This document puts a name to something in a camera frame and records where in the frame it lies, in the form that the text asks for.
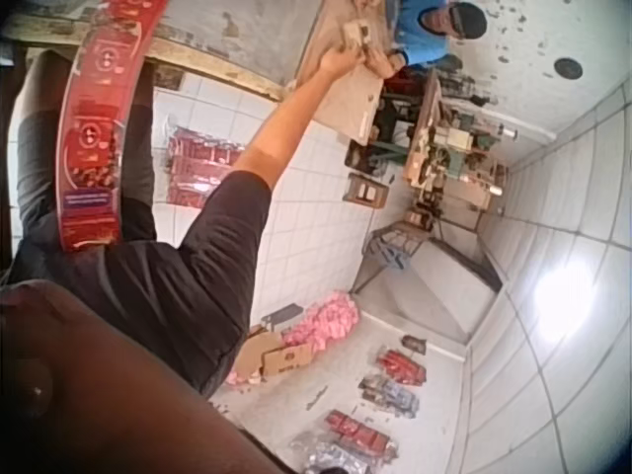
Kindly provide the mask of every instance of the cardboard piece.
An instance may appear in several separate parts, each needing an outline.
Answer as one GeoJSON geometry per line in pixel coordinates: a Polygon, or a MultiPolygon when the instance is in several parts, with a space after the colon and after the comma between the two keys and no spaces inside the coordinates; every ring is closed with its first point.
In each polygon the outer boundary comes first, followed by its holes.
{"type": "Polygon", "coordinates": [[[314,357],[308,344],[272,351],[264,354],[264,377],[295,370],[309,364],[314,357]]]}
{"type": "Polygon", "coordinates": [[[239,378],[248,379],[264,365],[264,354],[283,347],[278,333],[260,331],[248,338],[235,359],[233,370],[239,378]]]}

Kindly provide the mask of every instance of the cardboard box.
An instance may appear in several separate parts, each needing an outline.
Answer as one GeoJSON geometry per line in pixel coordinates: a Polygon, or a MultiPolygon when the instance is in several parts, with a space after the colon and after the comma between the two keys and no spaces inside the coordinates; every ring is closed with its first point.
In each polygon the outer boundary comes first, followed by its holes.
{"type": "Polygon", "coordinates": [[[381,209],[386,205],[388,191],[387,186],[376,183],[364,176],[351,173],[349,174],[347,192],[343,196],[343,200],[374,209],[381,209]]]}
{"type": "Polygon", "coordinates": [[[314,354],[310,345],[293,346],[264,354],[264,377],[295,370],[311,363],[314,354]]]}
{"type": "Polygon", "coordinates": [[[233,370],[239,378],[247,379],[264,366],[264,354],[283,347],[283,340],[278,333],[259,331],[248,338],[235,359],[233,370]]]}

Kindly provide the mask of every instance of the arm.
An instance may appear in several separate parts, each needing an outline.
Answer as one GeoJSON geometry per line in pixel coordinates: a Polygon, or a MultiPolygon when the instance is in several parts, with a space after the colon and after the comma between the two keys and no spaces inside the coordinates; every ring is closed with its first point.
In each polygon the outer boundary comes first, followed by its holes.
{"type": "Polygon", "coordinates": [[[327,51],[316,74],[278,106],[234,169],[254,173],[274,189],[332,84],[362,62],[358,48],[327,51]]]}

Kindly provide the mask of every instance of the person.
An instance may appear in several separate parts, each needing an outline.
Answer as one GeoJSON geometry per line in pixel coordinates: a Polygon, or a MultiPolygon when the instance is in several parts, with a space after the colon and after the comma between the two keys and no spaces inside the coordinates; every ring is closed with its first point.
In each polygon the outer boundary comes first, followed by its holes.
{"type": "Polygon", "coordinates": [[[122,242],[65,253],[57,228],[54,157],[71,64],[54,52],[42,53],[23,90],[18,205],[24,238],[4,282],[59,284],[208,397],[224,381],[249,330],[273,189],[332,84],[363,61],[358,48],[324,54],[313,77],[264,123],[178,249],[156,242],[153,67],[145,64],[121,165],[122,242]]]}
{"type": "Polygon", "coordinates": [[[487,32],[485,13],[466,2],[402,0],[395,41],[401,47],[390,54],[372,47],[367,66],[388,79],[405,66],[437,61],[448,54],[447,37],[475,40],[487,32]]]}
{"type": "Polygon", "coordinates": [[[64,253],[53,166],[70,63],[50,51],[36,59],[18,136],[24,238],[0,289],[0,466],[17,458],[19,472],[25,463],[28,472],[279,472],[205,400],[249,330],[273,189],[331,86],[362,62],[356,47],[324,54],[178,249],[155,241],[145,64],[123,151],[123,241],[64,253]],[[25,446],[39,455],[21,457],[25,446]]]}

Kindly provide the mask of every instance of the black t-shirt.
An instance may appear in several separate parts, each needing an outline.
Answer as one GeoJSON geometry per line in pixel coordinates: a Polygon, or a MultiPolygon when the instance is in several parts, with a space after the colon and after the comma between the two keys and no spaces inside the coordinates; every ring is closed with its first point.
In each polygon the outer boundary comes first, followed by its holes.
{"type": "Polygon", "coordinates": [[[228,175],[179,249],[136,241],[63,253],[51,213],[20,244],[6,282],[46,279],[65,287],[208,396],[248,333],[271,199],[258,176],[228,175]]]}

